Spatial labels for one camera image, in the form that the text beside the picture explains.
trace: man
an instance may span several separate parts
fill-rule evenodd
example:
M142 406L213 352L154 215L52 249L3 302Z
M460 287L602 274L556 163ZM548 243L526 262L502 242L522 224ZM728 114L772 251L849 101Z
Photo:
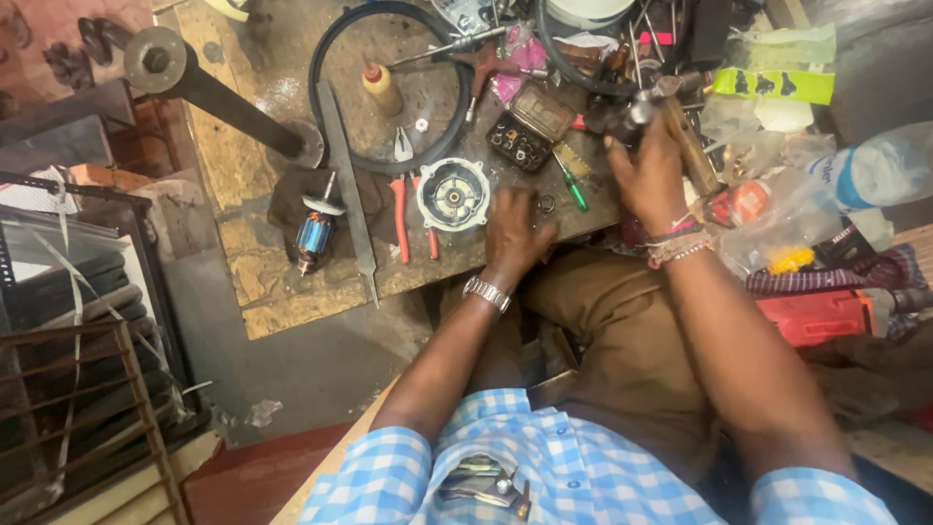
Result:
M794 348L689 219L663 125L648 126L637 166L606 147L661 270L577 248L532 271L557 226L530 224L532 193L497 192L486 267L459 304L445 298L438 331L340 472L318 479L302 522L721 522L688 485L712 459L714 417L756 480L759 523L894 522L857 484ZM589 343L575 384L534 412L514 359L519 308L500 319L520 282L523 306Z

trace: red cap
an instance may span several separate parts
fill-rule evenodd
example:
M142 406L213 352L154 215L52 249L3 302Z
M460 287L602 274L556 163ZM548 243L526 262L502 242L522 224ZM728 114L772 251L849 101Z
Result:
M383 69L375 62L370 62L363 67L363 78L369 82L378 82L383 77Z

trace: man's right hand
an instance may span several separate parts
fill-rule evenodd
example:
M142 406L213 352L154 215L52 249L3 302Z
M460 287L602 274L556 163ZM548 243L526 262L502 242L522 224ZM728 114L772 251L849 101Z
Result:
M622 203L641 221L652 237L660 237L687 215L681 177L680 148L655 117L645 130L634 165L622 144L605 139L609 165L616 174Z

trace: wristwatch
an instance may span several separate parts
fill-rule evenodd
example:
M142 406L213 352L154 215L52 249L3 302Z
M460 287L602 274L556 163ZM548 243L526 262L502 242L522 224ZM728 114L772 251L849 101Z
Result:
M494 304L500 312L506 313L506 308L512 302L511 298L488 282L480 280L479 276L473 276L464 286L464 297L468 293L476 293L486 301Z

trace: red-handled pliers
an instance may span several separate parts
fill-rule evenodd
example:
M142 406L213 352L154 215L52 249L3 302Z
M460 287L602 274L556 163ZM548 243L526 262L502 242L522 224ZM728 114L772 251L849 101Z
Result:
M398 127L396 130L396 162L404 162L414 157L414 150L411 149L411 142L405 135L405 130ZM405 234L405 176L411 177L411 183L414 189L418 191L418 183L421 177L416 177L414 171L402 173L397 179L389 183L389 187L396 195L396 235L398 236L398 249L401 250L402 262L408 264L408 236ZM427 244L431 249L431 259L437 259L438 254L438 236L434 228L427 229Z

